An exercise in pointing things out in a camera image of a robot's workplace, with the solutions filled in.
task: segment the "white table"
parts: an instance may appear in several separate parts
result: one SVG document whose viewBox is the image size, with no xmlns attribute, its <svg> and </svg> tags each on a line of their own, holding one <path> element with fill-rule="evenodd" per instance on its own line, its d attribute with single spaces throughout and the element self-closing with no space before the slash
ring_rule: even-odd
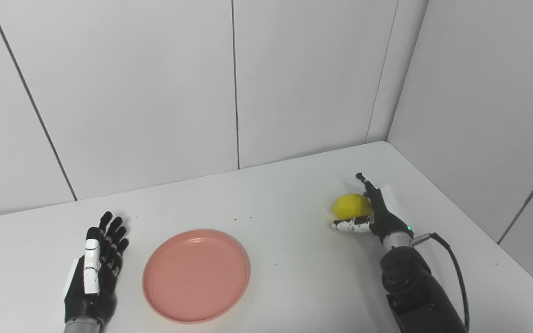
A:
<svg viewBox="0 0 533 333">
<path fill-rule="evenodd" d="M 106 210 L 125 218 L 131 240 L 108 333 L 397 333 L 380 282 L 379 240 L 329 226 L 335 198 L 362 192 L 354 179 L 360 171 L 393 186 L 417 234 L 438 232 L 450 242 L 468 289 L 472 332 L 533 333 L 533 278 L 382 142 L 0 216 L 0 333 L 62 331 L 68 267 Z M 164 240 L 197 228 L 239 240 L 250 283 L 219 318 L 176 324 L 148 307 L 142 271 Z M 432 240 L 417 249 L 462 314 L 446 251 Z"/>
</svg>

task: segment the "robotic hand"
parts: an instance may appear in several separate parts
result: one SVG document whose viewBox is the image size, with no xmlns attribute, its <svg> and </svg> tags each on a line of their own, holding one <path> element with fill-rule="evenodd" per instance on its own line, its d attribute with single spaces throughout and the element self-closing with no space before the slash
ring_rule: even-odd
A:
<svg viewBox="0 0 533 333">
<path fill-rule="evenodd" d="M 422 234 L 413 238 L 411 227 L 405 222 L 400 202 L 389 186 L 377 188 L 372 182 L 356 175 L 365 186 L 364 196 L 372 203 L 373 217 L 358 216 L 334 221 L 333 228 L 348 232 L 372 232 L 386 249 L 379 261 L 382 285 L 387 291 L 387 301 L 402 333 L 467 333 L 468 300 L 458 262 L 450 245 L 438 234 Z M 450 253 L 465 308 L 465 322 L 461 321 L 453 304 L 416 245 L 433 238 Z"/>
<path fill-rule="evenodd" d="M 78 260 L 65 296 L 65 333 L 99 333 L 116 307 L 118 275 L 129 240 L 123 219 L 107 211 L 87 230 L 85 255 Z"/>
</svg>

